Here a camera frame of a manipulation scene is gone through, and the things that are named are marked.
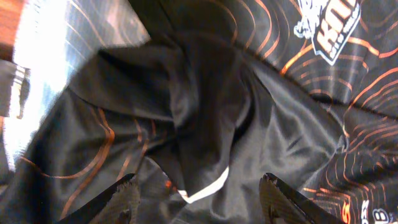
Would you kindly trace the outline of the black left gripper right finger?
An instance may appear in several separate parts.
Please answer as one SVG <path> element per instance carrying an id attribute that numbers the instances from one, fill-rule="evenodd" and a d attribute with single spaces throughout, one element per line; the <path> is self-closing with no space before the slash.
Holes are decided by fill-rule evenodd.
<path id="1" fill-rule="evenodd" d="M 343 224 L 272 173 L 261 178 L 259 198 L 266 224 Z"/>

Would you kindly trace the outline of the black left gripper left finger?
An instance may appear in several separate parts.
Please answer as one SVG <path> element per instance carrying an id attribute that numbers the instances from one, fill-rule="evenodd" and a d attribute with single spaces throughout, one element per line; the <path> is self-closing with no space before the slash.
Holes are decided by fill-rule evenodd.
<path id="1" fill-rule="evenodd" d="M 135 224 L 140 199 L 137 178 L 128 174 L 58 224 Z"/>

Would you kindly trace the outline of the black orange-patterned jersey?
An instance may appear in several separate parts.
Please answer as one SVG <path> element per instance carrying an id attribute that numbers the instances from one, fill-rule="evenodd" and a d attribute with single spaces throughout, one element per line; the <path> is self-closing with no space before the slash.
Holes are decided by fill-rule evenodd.
<path id="1" fill-rule="evenodd" d="M 27 1 L 1 62 L 1 222 L 125 175 L 136 223 L 265 223 L 272 173 L 397 222 L 397 1 Z"/>

